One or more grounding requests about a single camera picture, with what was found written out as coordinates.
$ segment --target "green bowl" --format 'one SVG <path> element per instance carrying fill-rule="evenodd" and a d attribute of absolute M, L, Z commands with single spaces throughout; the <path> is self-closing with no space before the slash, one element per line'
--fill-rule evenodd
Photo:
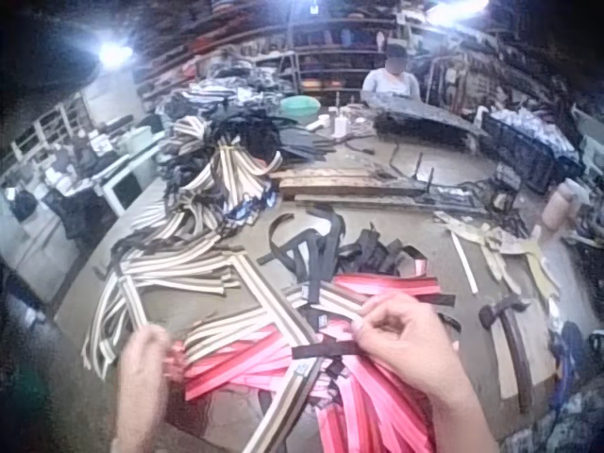
<path fill-rule="evenodd" d="M 315 117 L 321 108 L 321 103 L 310 96 L 292 96 L 281 101 L 281 115 L 303 122 Z"/>

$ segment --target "left hand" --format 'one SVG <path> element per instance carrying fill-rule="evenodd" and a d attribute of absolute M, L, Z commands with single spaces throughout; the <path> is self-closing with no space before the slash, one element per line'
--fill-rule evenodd
<path fill-rule="evenodd" d="M 117 448 L 120 453 L 147 451 L 166 412 L 168 380 L 164 363 L 170 335 L 159 326 L 143 326 L 120 358 Z"/>

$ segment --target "work table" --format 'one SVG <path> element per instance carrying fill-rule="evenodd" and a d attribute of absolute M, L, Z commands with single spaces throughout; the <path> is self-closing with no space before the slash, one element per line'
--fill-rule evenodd
<path fill-rule="evenodd" d="M 304 166 L 366 168 L 371 162 L 387 165 L 393 149 L 391 143 L 383 143 L 376 138 L 358 141 L 355 146 L 374 148 L 376 154 L 366 156 L 339 145 L 336 153 L 327 156 L 327 162 L 307 163 Z M 457 184 L 466 180 L 483 179 L 488 177 L 495 168 L 495 164 L 485 158 L 471 157 L 461 154 L 459 151 L 446 149 L 441 145 L 418 141 L 402 142 L 401 152 L 395 161 L 397 168 L 406 175 L 410 175 L 419 152 L 424 152 L 424 163 L 418 175 L 420 180 L 428 177 L 431 167 L 435 168 L 434 182 L 440 184 Z M 163 188 L 162 181 L 154 181 L 126 210 L 92 253 L 66 294 L 56 321 L 77 347 L 82 346 L 104 287 L 104 282 L 96 276 L 93 267 L 104 269 L 109 264 L 110 248 L 117 240 L 131 232 L 130 226 L 133 220 L 143 212 L 145 207 L 161 199 Z M 521 206 L 522 210 L 534 208 L 529 203 L 530 197 L 523 199 L 524 203 L 522 200 L 519 202 L 520 205 L 524 205 Z M 501 300 L 508 290 L 503 284 L 498 285 L 493 280 L 477 245 L 461 241 L 478 283 L 479 292 L 477 295 L 472 295 L 450 234 L 443 224 L 434 221 L 431 213 L 352 208 L 336 208 L 336 211 L 343 216 L 346 223 L 346 234 L 342 244 L 354 242 L 359 237 L 361 230 L 368 228 L 371 223 L 381 233 L 381 240 L 384 243 L 399 239 L 403 244 L 411 244 L 423 252 L 428 257 L 428 275 L 439 279 L 443 293 L 457 296 L 454 309 L 439 308 L 439 310 L 455 316 L 461 322 L 461 334 L 457 334 L 448 327 L 447 331 L 452 341 L 460 341 L 461 360 L 478 393 L 489 425 L 497 439 L 528 426 L 532 421 L 543 416 L 547 410 L 548 396 L 553 385 L 551 379 L 533 388 L 534 403 L 529 414 L 521 415 L 519 413 L 517 398 L 511 397 L 504 401 L 501 399 L 493 337 L 490 331 L 480 325 L 478 311 L 485 304 Z M 243 245 L 250 258 L 257 259 L 269 250 L 268 227 L 284 212 L 293 213 L 294 220 L 277 230 L 274 238 L 276 243 L 283 243 L 308 227 L 315 227 L 322 234 L 327 233 L 327 221 L 309 216 L 305 213 L 304 207 L 296 205 L 295 202 L 279 202 L 275 207 L 267 209 L 256 224 L 246 226 L 229 242 Z M 578 283 L 578 281 L 581 282 L 578 270 L 573 266 L 567 250 L 558 239 L 544 238 L 542 249 L 552 274 L 562 288 L 560 302 L 562 316 L 577 323 L 583 335 L 586 336 L 592 329 L 598 328 L 600 323 L 592 311 L 587 293 L 581 289 L 583 285 Z M 533 314 L 535 316 L 543 314 L 524 260 L 506 259 L 506 262 L 511 274 L 522 286 L 523 296 L 533 300 L 536 304 L 534 307 L 536 311 Z M 412 266 L 412 260 L 404 261 L 401 271 L 403 276 L 411 276 L 409 265 Z M 269 262 L 260 269 L 276 288 L 285 289 L 295 284 L 294 276 L 278 261 Z M 228 289 L 224 297 L 157 289 L 145 293 L 143 302 L 149 319 L 168 328 L 177 338 L 181 338 L 186 329 L 195 322 L 217 314 L 231 314 L 256 305 L 251 294 L 245 289 Z M 233 423 L 237 427 L 239 426 L 237 424 L 244 426 L 256 423 L 253 421 L 255 419 L 254 415 L 250 415 L 249 419 L 242 415 L 242 418 L 238 418 L 236 423 Z M 308 434 L 302 435 L 299 432 L 300 429 L 316 428 L 302 420 L 290 438 L 293 442 L 288 443 L 291 451 L 297 451 L 293 445 L 296 443 L 295 440 L 306 439 L 305 443 L 309 438 Z M 245 441 L 244 433 L 236 435 L 238 433 L 233 432 L 233 435 L 228 437 L 218 431 L 212 432 L 212 426 L 209 426 L 206 430 L 206 438 L 211 442 L 224 444 L 233 449 L 241 448 Z M 308 444 L 305 444 L 304 451 L 311 451 Z"/>

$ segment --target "black crate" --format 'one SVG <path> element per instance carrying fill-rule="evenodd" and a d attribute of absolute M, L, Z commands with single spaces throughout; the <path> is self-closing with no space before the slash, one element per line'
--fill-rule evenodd
<path fill-rule="evenodd" d="M 556 159 L 549 146 L 517 131 L 491 115 L 484 115 L 482 128 L 494 137 L 497 156 L 509 164 L 524 183 L 543 194 L 552 184 L 558 184 L 567 177 L 579 177 L 585 165 L 577 164 L 566 157 Z"/>

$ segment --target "ceiling light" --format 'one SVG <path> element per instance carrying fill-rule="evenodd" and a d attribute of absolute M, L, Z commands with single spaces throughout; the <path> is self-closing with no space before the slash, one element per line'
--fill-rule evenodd
<path fill-rule="evenodd" d="M 455 3 L 440 3 L 426 13 L 428 22 L 434 25 L 453 25 L 482 12 L 489 0 L 461 0 Z"/>
<path fill-rule="evenodd" d="M 116 69 L 122 66 L 132 56 L 130 47 L 107 42 L 101 46 L 99 58 L 108 69 Z"/>

